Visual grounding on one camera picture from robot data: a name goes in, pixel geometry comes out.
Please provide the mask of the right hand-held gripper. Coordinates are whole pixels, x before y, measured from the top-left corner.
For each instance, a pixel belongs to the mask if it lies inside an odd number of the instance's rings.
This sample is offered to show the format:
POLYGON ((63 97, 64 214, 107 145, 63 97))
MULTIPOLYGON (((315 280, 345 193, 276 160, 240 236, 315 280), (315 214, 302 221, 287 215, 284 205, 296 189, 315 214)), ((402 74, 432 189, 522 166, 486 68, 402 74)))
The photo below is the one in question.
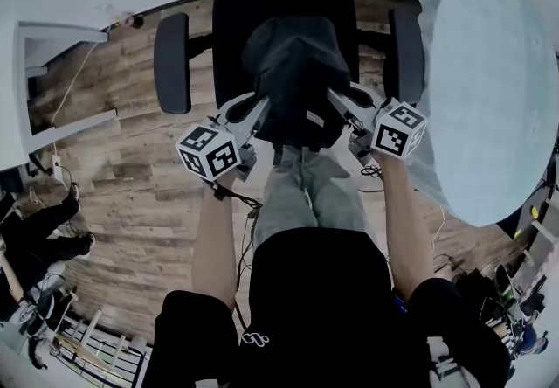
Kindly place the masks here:
POLYGON ((329 88, 327 97, 344 120, 351 120, 349 151, 363 166, 375 151, 405 160, 422 140, 427 116, 407 102, 382 97, 365 86, 351 86, 349 98, 329 88))

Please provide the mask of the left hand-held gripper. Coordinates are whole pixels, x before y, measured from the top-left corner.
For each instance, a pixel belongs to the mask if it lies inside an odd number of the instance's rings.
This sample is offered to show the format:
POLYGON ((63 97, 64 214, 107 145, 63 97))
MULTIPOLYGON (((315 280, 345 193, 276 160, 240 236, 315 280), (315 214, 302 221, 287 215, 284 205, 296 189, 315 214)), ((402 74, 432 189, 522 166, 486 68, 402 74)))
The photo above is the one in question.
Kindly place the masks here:
POLYGON ((235 170, 245 181, 257 161, 251 138, 269 109, 268 97, 251 92, 226 102, 208 121, 192 124, 176 142, 186 170, 208 182, 235 170))

